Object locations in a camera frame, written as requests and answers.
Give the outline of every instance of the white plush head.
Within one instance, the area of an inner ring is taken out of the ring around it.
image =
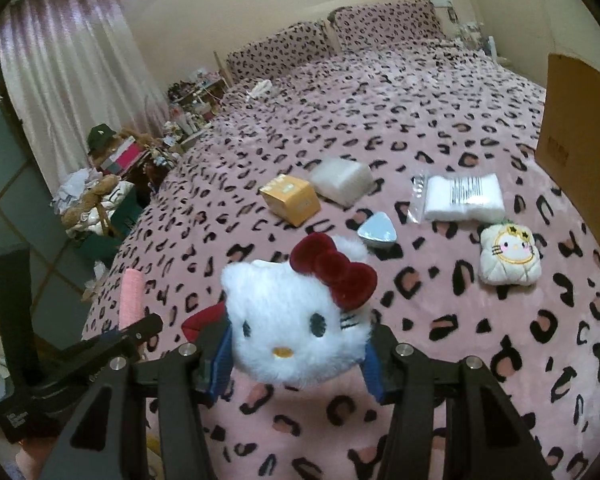
[[[352,262],[366,259],[361,242],[334,237]],[[349,370],[365,356],[370,307],[339,308],[330,288],[289,262],[229,264],[222,272],[233,326],[235,365],[252,379],[304,387]]]
[[[480,277],[490,285],[531,285],[541,274],[540,255],[531,230],[498,224],[480,235]]]

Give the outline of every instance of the dark green hat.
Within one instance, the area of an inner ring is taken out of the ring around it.
[[[106,124],[94,126],[87,136],[87,148],[90,152],[100,150],[115,134]]]

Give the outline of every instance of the pink foam tube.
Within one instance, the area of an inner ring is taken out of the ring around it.
[[[122,290],[120,291],[120,330],[140,321],[144,316],[142,311],[142,290],[144,279],[142,272],[127,269],[122,275]]]

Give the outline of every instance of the plush toy eye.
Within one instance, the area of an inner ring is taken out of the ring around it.
[[[327,322],[317,312],[311,316],[309,326],[311,327],[311,333],[316,337],[322,337],[327,330]]]

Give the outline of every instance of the person's skin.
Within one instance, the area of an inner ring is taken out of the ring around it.
[[[27,438],[20,445],[22,449],[16,455],[16,464],[27,480],[38,480],[56,438]]]

